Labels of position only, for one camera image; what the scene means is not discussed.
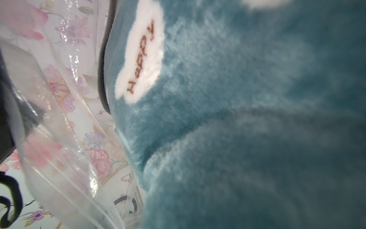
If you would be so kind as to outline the teal cloud pattern blanket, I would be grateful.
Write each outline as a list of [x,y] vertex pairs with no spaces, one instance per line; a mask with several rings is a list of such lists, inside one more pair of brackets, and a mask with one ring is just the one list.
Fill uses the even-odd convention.
[[366,226],[365,1],[111,1],[143,229]]

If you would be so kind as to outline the clear plastic vacuum bag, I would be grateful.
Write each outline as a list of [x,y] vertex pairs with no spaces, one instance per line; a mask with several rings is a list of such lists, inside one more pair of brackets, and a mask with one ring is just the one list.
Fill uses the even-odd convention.
[[138,229],[99,96],[116,1],[1,1],[1,228]]

